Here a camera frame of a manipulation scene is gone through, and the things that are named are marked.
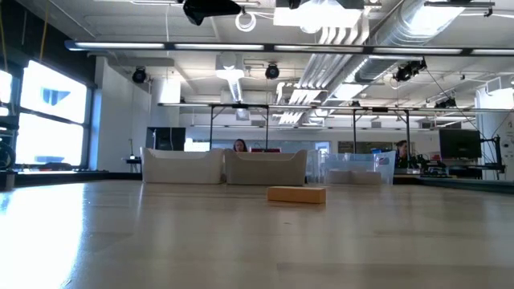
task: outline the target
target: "metal pole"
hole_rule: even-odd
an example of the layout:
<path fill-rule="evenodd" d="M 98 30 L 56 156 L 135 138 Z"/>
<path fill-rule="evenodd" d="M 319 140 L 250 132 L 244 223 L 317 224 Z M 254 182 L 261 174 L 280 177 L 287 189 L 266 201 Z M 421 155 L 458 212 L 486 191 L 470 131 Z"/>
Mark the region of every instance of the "metal pole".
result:
<path fill-rule="evenodd" d="M 357 120 L 355 112 L 356 110 L 353 109 L 353 153 L 357 153 Z"/>
<path fill-rule="evenodd" d="M 407 164 L 410 166 L 410 122 L 409 122 L 409 111 L 405 111 L 407 119 Z"/>
<path fill-rule="evenodd" d="M 270 124 L 270 108 L 266 108 L 266 150 L 267 150 L 267 136 Z"/>
<path fill-rule="evenodd" d="M 209 139 L 209 150 L 212 149 L 212 123 L 214 121 L 214 105 L 210 106 L 210 139 Z"/>

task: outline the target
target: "black monitor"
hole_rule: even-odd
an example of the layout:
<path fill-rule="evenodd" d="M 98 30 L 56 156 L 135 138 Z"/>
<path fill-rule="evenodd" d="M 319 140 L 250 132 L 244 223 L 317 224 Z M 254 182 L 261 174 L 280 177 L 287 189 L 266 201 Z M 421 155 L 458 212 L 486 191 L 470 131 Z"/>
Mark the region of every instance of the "black monitor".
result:
<path fill-rule="evenodd" d="M 442 159 L 482 157 L 480 132 L 467 129 L 439 130 L 439 146 Z"/>

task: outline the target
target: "clear plastic bin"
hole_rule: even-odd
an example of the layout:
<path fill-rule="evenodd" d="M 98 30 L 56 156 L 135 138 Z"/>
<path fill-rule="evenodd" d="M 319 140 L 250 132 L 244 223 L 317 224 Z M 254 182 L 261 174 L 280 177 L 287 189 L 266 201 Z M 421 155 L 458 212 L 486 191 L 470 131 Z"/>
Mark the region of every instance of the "clear plastic bin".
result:
<path fill-rule="evenodd" d="M 380 173 L 382 184 L 393 184 L 396 152 L 375 154 L 321 153 L 310 151 L 307 161 L 309 183 L 330 183 L 329 177 L 339 174 L 348 183 L 360 183 L 358 177 L 376 177 Z"/>

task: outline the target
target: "ceiling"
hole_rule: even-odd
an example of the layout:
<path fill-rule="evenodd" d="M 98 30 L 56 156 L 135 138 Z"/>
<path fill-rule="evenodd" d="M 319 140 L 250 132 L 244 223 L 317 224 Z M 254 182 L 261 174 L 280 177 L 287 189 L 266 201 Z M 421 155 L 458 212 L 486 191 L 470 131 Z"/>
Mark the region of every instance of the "ceiling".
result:
<path fill-rule="evenodd" d="M 25 7 L 44 18 L 46 0 L 18 0 Z M 96 41 L 165 41 L 165 13 L 167 6 L 138 6 L 129 2 L 103 2 L 94 0 L 52 0 L 49 23 L 72 39 Z M 259 11 L 272 13 L 275 1 L 259 0 Z M 370 15 L 373 27 L 399 0 L 381 0 L 382 8 Z M 514 15 L 514 1 L 495 0 L 495 14 Z M 314 43 L 320 33 L 309 35 L 298 27 L 273 26 L 272 20 L 258 18 L 256 28 L 242 32 L 235 27 L 235 17 L 207 18 L 201 26 L 186 19 L 180 7 L 168 8 L 169 41 L 225 42 L 225 43 Z M 483 13 L 485 9 L 467 10 L 464 13 Z M 490 46 L 514 47 L 512 27 L 514 18 L 482 16 L 458 17 L 429 45 L 434 46 Z M 155 77 L 179 73 L 184 79 L 182 93 L 195 100 L 202 96 L 219 96 L 226 88 L 226 81 L 215 77 L 214 52 L 117 52 L 116 61 L 133 58 L 172 58 L 174 68 L 152 67 Z M 243 90 L 274 92 L 279 81 L 302 76 L 310 55 L 244 53 L 245 65 L 251 69 L 241 80 Z M 270 81 L 264 76 L 268 62 L 277 62 L 280 79 Z M 459 106 L 474 104 L 475 88 L 484 80 L 502 73 L 514 73 L 514 59 L 510 58 L 441 58 L 426 59 L 429 72 L 444 90 L 457 96 Z M 441 88 L 432 76 L 423 72 L 409 83 L 397 84 L 385 75 L 379 85 L 372 85 L 358 96 L 361 104 L 420 105 L 426 99 L 437 96 Z"/>

